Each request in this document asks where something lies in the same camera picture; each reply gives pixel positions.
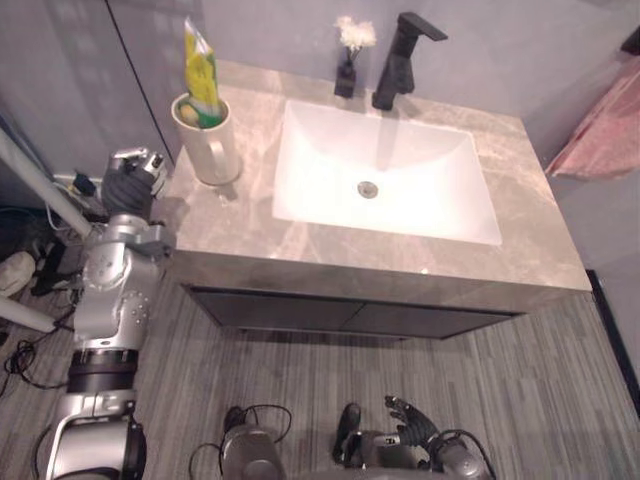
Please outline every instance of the cup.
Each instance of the cup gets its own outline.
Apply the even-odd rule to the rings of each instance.
[[[222,123],[211,128],[187,125],[180,117],[178,105],[189,94],[180,95],[171,103],[171,116],[187,149],[196,177],[209,185],[232,182],[240,173],[240,162],[236,155],[229,105],[220,100]]]

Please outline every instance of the towel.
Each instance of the towel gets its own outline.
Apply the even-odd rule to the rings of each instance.
[[[546,173],[591,180],[620,177],[637,168],[640,168],[640,57],[628,62]]]

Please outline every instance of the wall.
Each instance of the wall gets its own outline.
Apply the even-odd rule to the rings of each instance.
[[[640,378],[640,172],[618,180],[549,183],[582,261],[598,272]]]
[[[423,38],[416,95],[519,116],[541,160],[550,161],[606,90],[638,23],[637,0],[111,0],[161,126],[178,148],[167,110],[184,90],[183,20],[190,15],[219,58],[328,80],[341,48],[339,15],[371,20],[378,45],[358,78],[375,88],[396,18],[415,11],[449,40]]]
[[[0,2],[0,99],[54,172],[102,175],[109,153],[162,149],[102,0]],[[4,165],[0,204],[38,204]]]

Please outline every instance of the sink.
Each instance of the sink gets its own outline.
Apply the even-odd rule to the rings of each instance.
[[[274,185],[283,220],[500,245],[473,137],[288,101]]]

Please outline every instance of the vanity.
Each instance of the vanity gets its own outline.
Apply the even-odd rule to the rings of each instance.
[[[591,287],[522,122],[218,61],[242,172],[154,207],[222,326],[447,338]]]

